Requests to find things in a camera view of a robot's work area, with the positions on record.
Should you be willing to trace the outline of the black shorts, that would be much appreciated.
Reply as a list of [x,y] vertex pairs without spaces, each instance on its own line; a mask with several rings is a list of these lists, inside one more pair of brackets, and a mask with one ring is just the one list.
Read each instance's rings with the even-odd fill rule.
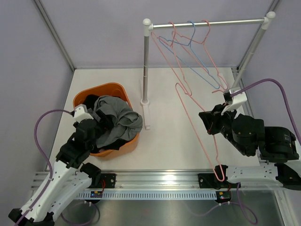
[[[87,107],[87,110],[91,110],[91,115],[92,117],[97,120],[98,124],[100,125],[102,135],[105,134],[105,132],[111,132],[113,129],[113,122],[110,116],[107,116],[102,110],[99,110],[95,108],[95,104],[98,101],[99,96],[90,94],[88,95],[83,104]],[[108,145],[102,145],[101,147],[96,147],[92,153],[99,153],[103,152],[106,150],[119,150],[126,142],[122,139],[117,139],[115,142],[112,142],[111,144]]]

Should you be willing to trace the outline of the grey green shorts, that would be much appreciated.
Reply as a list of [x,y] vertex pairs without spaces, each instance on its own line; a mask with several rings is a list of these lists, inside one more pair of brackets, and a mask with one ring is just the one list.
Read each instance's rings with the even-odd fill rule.
[[92,116],[100,121],[100,117],[96,114],[98,110],[113,123],[113,128],[97,139],[96,145],[99,149],[119,150],[142,130],[142,116],[119,97],[104,95],[96,100]]

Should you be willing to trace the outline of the blue wire hanger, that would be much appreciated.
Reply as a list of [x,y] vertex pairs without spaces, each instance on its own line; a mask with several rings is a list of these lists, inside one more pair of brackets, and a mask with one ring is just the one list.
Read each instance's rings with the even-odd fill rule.
[[[173,38],[173,36],[172,36],[172,38],[170,38],[170,39],[167,39],[167,38],[165,38],[165,37],[163,37],[166,41],[171,41],[172,40],[172,38]],[[180,38],[179,36],[177,36],[177,40],[179,41],[179,42],[181,42],[181,43],[184,43],[184,44],[187,44],[188,43],[188,40],[187,39],[184,39],[184,38]],[[179,46],[179,47],[181,47],[180,45],[178,45],[178,44],[176,44],[176,43],[174,43],[174,48],[175,47],[177,47],[177,46]],[[180,57],[178,57],[179,58],[179,60],[180,60],[180,62],[181,63],[183,63],[187,68],[189,68],[189,69],[191,69],[195,74],[197,74],[200,78],[202,78],[205,82],[207,82],[210,86],[212,86],[213,88],[214,88],[214,91],[215,91],[215,88],[218,88],[218,84],[213,80],[212,82],[211,81],[209,81],[207,78],[205,78],[204,76],[202,76],[200,73],[198,73],[197,71],[195,71],[194,69],[193,69],[193,67],[192,66],[190,66],[188,63],[186,63],[183,59],[181,59]]]

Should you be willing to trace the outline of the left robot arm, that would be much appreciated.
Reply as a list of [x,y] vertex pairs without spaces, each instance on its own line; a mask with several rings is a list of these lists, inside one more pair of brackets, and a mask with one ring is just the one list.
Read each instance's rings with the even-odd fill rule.
[[80,192],[100,185],[101,170],[84,161],[96,147],[96,139],[103,130],[92,119],[74,126],[76,131],[60,148],[52,171],[36,193],[23,207],[10,211],[8,217],[15,225],[53,226]]

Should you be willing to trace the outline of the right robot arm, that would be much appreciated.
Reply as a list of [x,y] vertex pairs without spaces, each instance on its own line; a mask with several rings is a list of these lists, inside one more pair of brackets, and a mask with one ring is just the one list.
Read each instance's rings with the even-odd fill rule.
[[283,127],[265,126],[262,119],[255,119],[238,113],[225,111],[225,105],[216,105],[213,110],[200,112],[209,135],[221,134],[243,156],[260,155],[271,166],[230,167],[217,165],[213,182],[219,188],[238,185],[242,182],[271,183],[289,190],[301,189],[301,171],[294,169],[290,161],[299,159],[297,138]]

